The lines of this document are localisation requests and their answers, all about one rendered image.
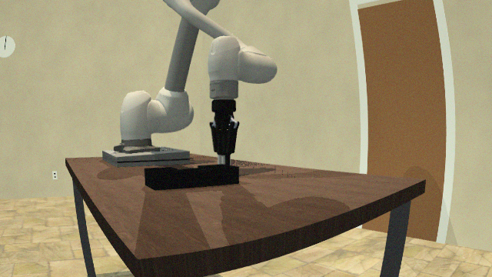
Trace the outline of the black rack of bins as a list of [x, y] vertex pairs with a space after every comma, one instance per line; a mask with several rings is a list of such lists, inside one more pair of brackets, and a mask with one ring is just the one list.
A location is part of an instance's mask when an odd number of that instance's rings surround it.
[[196, 169], [182, 170], [172, 167], [147, 168], [145, 183], [147, 187], [154, 190], [239, 184], [239, 167], [220, 164], [198, 165]]

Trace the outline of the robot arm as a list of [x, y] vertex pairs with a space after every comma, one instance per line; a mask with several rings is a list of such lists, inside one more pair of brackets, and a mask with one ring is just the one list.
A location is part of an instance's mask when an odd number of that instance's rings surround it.
[[220, 0], [163, 1], [181, 16], [166, 83], [155, 100], [145, 91], [125, 96], [120, 114], [121, 143], [112, 147], [114, 152], [160, 151], [152, 145], [151, 134], [177, 132], [191, 124], [194, 109], [185, 84], [199, 29], [214, 38], [208, 55], [210, 98], [234, 100], [238, 98], [238, 81], [262, 84], [277, 74], [271, 58], [254, 46], [246, 46], [206, 16]]

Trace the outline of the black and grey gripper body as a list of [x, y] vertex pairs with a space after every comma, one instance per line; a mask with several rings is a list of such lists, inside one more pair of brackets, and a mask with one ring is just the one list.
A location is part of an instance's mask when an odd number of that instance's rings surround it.
[[211, 110], [215, 113], [214, 120], [219, 118], [219, 129], [221, 129], [220, 118], [224, 119], [224, 129], [229, 129], [229, 124], [234, 118], [233, 112], [236, 111], [236, 101], [231, 99], [213, 100]]

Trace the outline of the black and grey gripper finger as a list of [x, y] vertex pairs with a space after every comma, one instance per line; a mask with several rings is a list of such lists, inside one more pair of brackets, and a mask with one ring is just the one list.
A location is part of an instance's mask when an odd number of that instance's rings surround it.
[[[215, 124], [216, 124], [216, 131], [215, 131]], [[221, 130], [219, 129], [219, 118], [215, 119], [215, 123], [214, 121], [210, 122], [209, 125], [211, 127], [214, 152], [217, 152], [218, 154], [218, 165], [220, 165], [221, 153], [222, 153], [222, 133]]]
[[229, 129], [224, 130], [224, 119], [220, 118], [221, 133], [222, 133], [222, 164], [231, 165], [230, 154], [234, 153], [238, 126], [240, 122], [236, 122], [232, 116], [229, 124]]

